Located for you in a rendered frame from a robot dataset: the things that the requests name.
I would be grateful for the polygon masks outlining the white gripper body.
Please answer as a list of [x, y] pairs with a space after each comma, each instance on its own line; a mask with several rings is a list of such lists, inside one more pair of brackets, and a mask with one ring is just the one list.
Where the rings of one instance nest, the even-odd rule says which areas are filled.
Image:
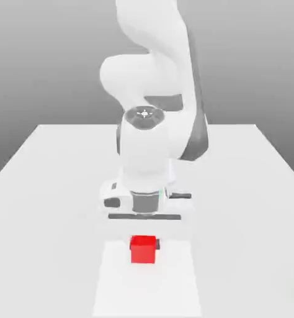
[[133, 211], [119, 211], [103, 209], [107, 222], [111, 224], [183, 224], [186, 223], [187, 217], [181, 212], [176, 211], [158, 211], [150, 213], [137, 213]]

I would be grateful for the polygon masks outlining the small red cube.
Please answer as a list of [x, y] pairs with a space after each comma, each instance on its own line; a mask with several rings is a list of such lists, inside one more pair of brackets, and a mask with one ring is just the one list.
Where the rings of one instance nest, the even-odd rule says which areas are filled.
[[131, 262], [153, 264], [156, 259], [156, 237], [134, 235], [130, 240]]

